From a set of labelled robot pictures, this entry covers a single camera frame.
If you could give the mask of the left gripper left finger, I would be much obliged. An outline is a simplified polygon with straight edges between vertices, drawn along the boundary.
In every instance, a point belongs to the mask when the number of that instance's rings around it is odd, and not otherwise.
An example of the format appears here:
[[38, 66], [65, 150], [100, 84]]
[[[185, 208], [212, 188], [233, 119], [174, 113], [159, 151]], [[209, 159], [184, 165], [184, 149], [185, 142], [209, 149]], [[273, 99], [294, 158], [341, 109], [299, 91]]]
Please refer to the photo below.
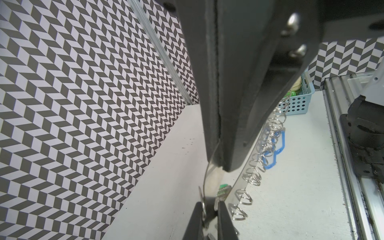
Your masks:
[[203, 205], [197, 202], [182, 240], [203, 240]]

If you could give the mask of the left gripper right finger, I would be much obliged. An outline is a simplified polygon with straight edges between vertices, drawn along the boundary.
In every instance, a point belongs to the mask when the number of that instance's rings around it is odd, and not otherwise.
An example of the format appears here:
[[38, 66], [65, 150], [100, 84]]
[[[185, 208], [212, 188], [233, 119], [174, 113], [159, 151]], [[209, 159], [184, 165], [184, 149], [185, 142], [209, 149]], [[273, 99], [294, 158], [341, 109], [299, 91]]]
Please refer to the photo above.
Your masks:
[[238, 240], [232, 218], [223, 201], [218, 202], [218, 240]]

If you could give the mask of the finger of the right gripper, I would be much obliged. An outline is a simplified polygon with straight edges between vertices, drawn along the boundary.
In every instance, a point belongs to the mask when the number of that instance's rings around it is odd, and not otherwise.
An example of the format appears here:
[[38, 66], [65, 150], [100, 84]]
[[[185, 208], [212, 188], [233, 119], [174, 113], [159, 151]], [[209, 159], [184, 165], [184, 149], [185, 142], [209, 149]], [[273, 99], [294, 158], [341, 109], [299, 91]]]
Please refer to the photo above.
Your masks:
[[162, 1], [181, 25], [199, 95], [208, 161], [222, 166], [217, 1]]
[[267, 117], [318, 53], [320, 1], [219, 1], [221, 166], [244, 162]]

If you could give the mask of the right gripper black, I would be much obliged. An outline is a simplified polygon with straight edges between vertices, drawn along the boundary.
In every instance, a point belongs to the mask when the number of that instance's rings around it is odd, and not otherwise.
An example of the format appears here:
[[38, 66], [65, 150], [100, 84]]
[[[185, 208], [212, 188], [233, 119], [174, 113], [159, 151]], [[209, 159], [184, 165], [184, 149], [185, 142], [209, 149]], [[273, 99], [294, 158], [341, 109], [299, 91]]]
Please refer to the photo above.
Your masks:
[[319, 1], [320, 42], [384, 36], [383, 1]]

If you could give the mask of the key with green tag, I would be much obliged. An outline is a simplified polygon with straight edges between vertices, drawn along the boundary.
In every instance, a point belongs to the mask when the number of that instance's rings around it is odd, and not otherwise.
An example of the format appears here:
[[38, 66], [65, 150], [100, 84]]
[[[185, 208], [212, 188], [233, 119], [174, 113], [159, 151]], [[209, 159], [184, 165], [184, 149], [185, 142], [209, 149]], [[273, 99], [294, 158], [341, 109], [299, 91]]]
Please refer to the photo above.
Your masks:
[[217, 196], [215, 198], [215, 206], [214, 206], [215, 211], [217, 211], [219, 208], [219, 202], [224, 202], [229, 196], [231, 190], [232, 190], [231, 185], [228, 185], [228, 184], [220, 185]]

